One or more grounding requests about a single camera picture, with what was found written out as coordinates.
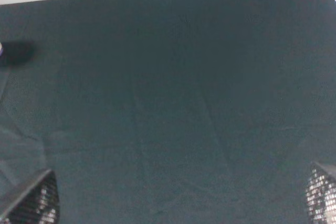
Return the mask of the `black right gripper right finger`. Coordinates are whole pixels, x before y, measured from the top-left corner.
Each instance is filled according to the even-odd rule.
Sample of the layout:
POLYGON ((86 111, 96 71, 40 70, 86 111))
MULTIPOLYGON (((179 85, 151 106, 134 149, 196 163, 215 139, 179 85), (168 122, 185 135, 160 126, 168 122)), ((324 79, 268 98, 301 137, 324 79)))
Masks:
POLYGON ((335 224, 335 166, 314 162, 306 187, 309 223, 335 224))

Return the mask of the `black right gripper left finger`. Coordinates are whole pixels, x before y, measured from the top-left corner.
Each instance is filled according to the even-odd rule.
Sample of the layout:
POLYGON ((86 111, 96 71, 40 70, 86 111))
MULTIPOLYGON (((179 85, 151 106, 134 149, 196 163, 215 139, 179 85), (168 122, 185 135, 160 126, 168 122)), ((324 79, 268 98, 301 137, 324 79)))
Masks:
POLYGON ((1 223, 58 223, 56 174, 41 169, 1 196, 1 223))

